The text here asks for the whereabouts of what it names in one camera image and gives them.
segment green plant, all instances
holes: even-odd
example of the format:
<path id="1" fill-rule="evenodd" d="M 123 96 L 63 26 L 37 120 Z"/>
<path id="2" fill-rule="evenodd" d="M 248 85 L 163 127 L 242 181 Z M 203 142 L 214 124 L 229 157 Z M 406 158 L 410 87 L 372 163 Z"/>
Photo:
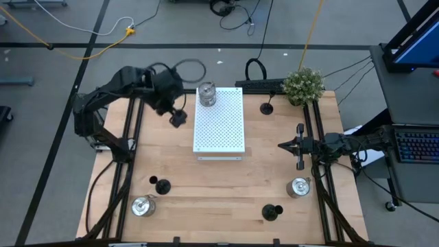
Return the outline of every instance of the green plant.
<path id="1" fill-rule="evenodd" d="M 323 80 L 319 71 L 302 68 L 300 71 L 288 74 L 288 77 L 283 81 L 283 90 L 292 105 L 304 106 L 322 97 Z"/>

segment metal canister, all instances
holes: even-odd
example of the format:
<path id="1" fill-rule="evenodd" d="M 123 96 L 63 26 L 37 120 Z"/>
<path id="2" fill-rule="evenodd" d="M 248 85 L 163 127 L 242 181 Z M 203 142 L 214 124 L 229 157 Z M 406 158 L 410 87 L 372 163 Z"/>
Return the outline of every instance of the metal canister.
<path id="1" fill-rule="evenodd" d="M 295 178 L 287 183 L 287 193 L 292 198 L 306 196 L 309 193 L 309 178 Z"/>
<path id="2" fill-rule="evenodd" d="M 213 106 L 217 101 L 217 93 L 215 84 L 213 82 L 203 82 L 198 87 L 198 95 L 200 96 L 200 103 L 203 106 Z"/>
<path id="3" fill-rule="evenodd" d="M 153 195 L 146 195 L 136 198 L 132 202 L 131 210 L 136 216 L 151 216 L 156 211 L 156 203 L 153 199 L 157 198 Z"/>

